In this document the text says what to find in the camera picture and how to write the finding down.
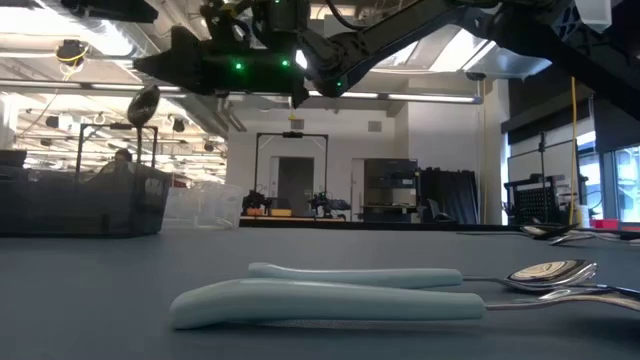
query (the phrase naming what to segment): spoon handle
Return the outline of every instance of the spoon handle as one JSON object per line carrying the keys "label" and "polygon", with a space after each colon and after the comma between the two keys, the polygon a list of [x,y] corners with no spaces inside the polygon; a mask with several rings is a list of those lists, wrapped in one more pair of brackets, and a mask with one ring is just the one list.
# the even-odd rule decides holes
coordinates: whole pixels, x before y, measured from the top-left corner
{"label": "spoon handle", "polygon": [[254,278],[326,281],[354,285],[423,289],[462,284],[462,274],[454,269],[302,270],[268,263],[252,263]]}
{"label": "spoon handle", "polygon": [[187,291],[171,304],[171,325],[229,321],[479,319],[476,294],[390,289],[282,279],[230,280]]}

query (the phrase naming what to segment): gray table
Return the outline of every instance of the gray table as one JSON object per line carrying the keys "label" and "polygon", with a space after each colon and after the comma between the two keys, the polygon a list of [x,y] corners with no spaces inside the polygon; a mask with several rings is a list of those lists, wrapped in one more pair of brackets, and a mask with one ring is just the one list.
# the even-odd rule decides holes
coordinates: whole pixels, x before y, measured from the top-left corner
{"label": "gray table", "polygon": [[[0,359],[638,359],[640,314],[604,304],[490,312],[457,322],[302,322],[172,331],[181,292],[294,267],[453,267],[506,275],[597,260],[603,283],[640,288],[640,248],[589,241],[552,248],[518,236],[239,229],[128,240],[0,239]],[[485,300],[520,294],[472,283]]]}

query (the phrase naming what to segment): person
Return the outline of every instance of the person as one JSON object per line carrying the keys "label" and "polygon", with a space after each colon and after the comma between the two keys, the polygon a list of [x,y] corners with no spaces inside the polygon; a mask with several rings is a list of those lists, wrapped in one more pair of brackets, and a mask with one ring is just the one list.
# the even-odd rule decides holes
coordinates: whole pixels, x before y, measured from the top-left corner
{"label": "person", "polygon": [[131,162],[133,160],[133,156],[127,149],[120,149],[116,151],[116,161],[126,161]]}

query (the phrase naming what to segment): rubber grip handle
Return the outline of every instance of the rubber grip handle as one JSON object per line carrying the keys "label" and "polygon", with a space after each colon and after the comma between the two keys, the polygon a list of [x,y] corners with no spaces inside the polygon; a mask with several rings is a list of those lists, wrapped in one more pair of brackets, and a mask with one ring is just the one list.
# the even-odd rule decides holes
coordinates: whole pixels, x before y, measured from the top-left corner
{"label": "rubber grip handle", "polygon": [[454,269],[302,270],[269,263],[249,265],[251,277],[328,281],[399,289],[423,289],[462,284],[462,274]]}
{"label": "rubber grip handle", "polygon": [[187,291],[171,304],[171,325],[230,321],[479,319],[476,294],[391,289],[283,279],[239,279]]}

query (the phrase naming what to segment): utensil handle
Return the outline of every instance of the utensil handle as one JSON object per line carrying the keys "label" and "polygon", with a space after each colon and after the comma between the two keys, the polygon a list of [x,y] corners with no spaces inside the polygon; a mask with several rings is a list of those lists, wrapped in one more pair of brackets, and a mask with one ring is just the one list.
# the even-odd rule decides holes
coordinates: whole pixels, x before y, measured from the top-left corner
{"label": "utensil handle", "polygon": [[171,325],[229,321],[479,319],[476,294],[390,289],[283,279],[230,280],[187,291],[171,304]]}
{"label": "utensil handle", "polygon": [[269,263],[252,263],[249,265],[249,274],[259,278],[328,281],[399,289],[462,284],[462,274],[454,269],[302,270]]}

